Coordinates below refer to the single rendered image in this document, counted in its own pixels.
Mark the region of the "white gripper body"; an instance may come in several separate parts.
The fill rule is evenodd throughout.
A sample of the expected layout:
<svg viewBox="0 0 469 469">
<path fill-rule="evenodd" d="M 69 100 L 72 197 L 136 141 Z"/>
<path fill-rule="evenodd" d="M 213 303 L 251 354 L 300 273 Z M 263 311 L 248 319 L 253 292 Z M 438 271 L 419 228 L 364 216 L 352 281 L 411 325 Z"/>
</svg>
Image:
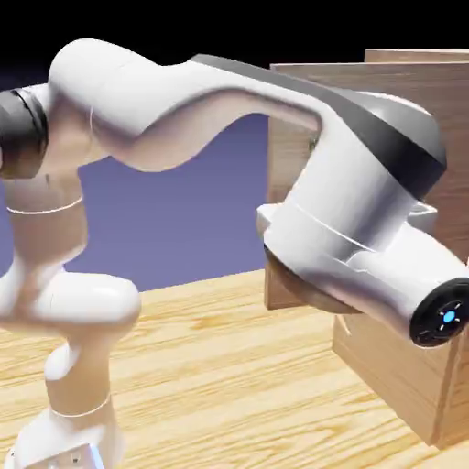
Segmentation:
<svg viewBox="0 0 469 469">
<path fill-rule="evenodd" d="M 419 230 L 433 230 L 438 209 L 424 202 L 417 202 L 409 213 L 409 224 Z"/>
</svg>

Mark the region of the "light wood cabinet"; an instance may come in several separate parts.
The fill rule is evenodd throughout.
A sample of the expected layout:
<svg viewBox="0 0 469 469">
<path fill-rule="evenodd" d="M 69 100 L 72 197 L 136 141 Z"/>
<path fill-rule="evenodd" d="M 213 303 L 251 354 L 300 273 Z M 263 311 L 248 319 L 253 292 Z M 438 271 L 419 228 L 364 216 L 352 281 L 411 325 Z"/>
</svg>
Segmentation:
<svg viewBox="0 0 469 469">
<path fill-rule="evenodd" d="M 365 63 L 469 61 L 469 49 L 371 50 Z M 414 347 L 361 315 L 336 319 L 333 350 L 429 445 L 469 440 L 469 327 L 446 345 Z"/>
</svg>

